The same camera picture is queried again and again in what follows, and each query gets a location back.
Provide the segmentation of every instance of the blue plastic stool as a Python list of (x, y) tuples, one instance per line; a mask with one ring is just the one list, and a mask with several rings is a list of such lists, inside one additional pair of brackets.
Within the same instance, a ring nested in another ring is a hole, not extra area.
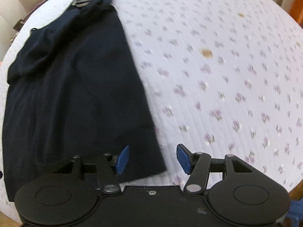
[(286, 217), (291, 219), (291, 227), (299, 227), (300, 221), (303, 220), (303, 198), (291, 201)]

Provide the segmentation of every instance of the black round object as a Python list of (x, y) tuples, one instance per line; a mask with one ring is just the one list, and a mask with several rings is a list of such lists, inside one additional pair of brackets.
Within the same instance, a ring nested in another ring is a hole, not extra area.
[(39, 225), (64, 225), (89, 213), (96, 191), (68, 174), (42, 176), (19, 189), (15, 205), (20, 217)]
[(230, 173), (209, 190), (208, 202), (227, 222), (258, 226), (275, 223), (290, 206), (287, 191), (259, 171)]

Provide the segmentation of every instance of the mattress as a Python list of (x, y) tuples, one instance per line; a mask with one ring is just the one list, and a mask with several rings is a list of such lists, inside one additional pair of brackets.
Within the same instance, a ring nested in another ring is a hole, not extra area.
[[(7, 69), (30, 29), (56, 19), (71, 1), (49, 0), (38, 8), (7, 52), (0, 68), (1, 119)], [(126, 185), (184, 186), (188, 176), (175, 155), (179, 143), (214, 158), (235, 154), (288, 191), (302, 180), (303, 30), (286, 12), (272, 0), (114, 0), (113, 5), (168, 168)], [(220, 174), (211, 173), (208, 187), (219, 180)], [(3, 180), (0, 210), (18, 220)]]

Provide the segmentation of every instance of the blue plastic object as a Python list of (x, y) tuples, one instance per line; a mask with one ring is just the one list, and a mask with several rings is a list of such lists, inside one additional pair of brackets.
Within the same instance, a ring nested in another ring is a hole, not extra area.
[(129, 158), (129, 145), (127, 145), (121, 154), (119, 155), (117, 159), (117, 165), (116, 165), (116, 174), (121, 175), (122, 172), (124, 171), (124, 168), (128, 162)]
[(181, 167), (183, 168), (184, 172), (188, 174), (191, 171), (189, 156), (179, 145), (177, 146), (177, 159)]
[(291, 219), (291, 227), (299, 227), (300, 221), (303, 220), (303, 198), (291, 201), (286, 217)]

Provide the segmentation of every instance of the quilted bed sheet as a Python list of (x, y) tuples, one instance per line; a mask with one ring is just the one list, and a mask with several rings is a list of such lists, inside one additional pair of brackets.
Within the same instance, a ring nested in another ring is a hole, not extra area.
[[(56, 19), (71, 1), (49, 0), (38, 8), (7, 52), (0, 68), (1, 119), (7, 69), (30, 29)], [(183, 186), (187, 176), (175, 156), (179, 143), (216, 158), (235, 154), (288, 191), (302, 180), (303, 30), (286, 12), (272, 0), (114, 0), (113, 5), (168, 168), (128, 184)], [(211, 174), (208, 187), (220, 179)], [(0, 210), (18, 220), (3, 180), (0, 196)]]

